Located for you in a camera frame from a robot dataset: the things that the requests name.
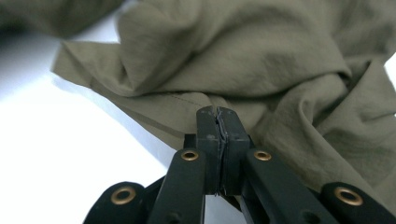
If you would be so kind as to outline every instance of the black metal tool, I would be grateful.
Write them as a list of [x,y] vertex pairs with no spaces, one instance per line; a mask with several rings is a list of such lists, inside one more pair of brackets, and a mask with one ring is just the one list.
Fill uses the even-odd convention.
[[247,223],[396,223],[353,186],[331,183],[313,193],[274,151],[254,147],[234,111],[211,106],[197,111],[197,134],[186,134],[165,177],[146,189],[110,187],[84,223],[203,223],[206,194],[241,196]]

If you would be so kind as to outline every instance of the olive green fabric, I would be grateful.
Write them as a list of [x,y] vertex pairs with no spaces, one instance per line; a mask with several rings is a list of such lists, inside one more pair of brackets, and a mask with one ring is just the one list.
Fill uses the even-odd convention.
[[395,1],[146,0],[120,43],[65,42],[54,72],[181,148],[206,105],[313,189],[357,186],[396,214]]
[[70,36],[97,21],[123,0],[1,0],[0,29],[30,28]]

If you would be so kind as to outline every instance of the brass rivet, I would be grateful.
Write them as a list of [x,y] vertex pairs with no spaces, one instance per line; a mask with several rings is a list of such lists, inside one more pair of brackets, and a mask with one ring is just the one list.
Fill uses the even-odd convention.
[[185,161],[195,161],[196,159],[198,159],[198,153],[193,150],[188,150],[181,154],[181,158],[183,158],[183,160]]
[[[345,197],[343,193],[349,195],[350,198]],[[363,198],[351,189],[338,187],[334,190],[334,194],[343,203],[347,203],[353,206],[360,206],[363,204]]]
[[261,161],[269,161],[272,158],[271,154],[269,154],[266,151],[255,151],[254,157],[256,157],[256,159]]
[[[121,193],[127,193],[126,197],[120,197]],[[113,192],[111,195],[111,202],[117,205],[122,205],[130,202],[136,196],[136,191],[131,187],[121,187]]]

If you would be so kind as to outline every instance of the wrinkled cloth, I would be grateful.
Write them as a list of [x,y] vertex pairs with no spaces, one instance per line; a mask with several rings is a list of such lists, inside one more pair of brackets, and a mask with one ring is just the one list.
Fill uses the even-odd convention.
[[1,29],[35,29],[68,37],[119,7],[124,0],[0,0]]
[[234,110],[309,187],[354,185],[396,214],[396,2],[146,0],[120,43],[64,42],[59,76],[175,149],[203,106]]

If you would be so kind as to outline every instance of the white background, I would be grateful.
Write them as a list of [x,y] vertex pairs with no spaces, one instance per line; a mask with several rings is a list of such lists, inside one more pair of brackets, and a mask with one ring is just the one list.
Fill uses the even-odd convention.
[[[117,42],[119,12],[74,40]],[[151,184],[175,152],[107,99],[51,73],[58,38],[0,36],[0,223],[82,223],[105,189]],[[396,57],[387,63],[396,83]],[[205,223],[243,223],[206,197]]]

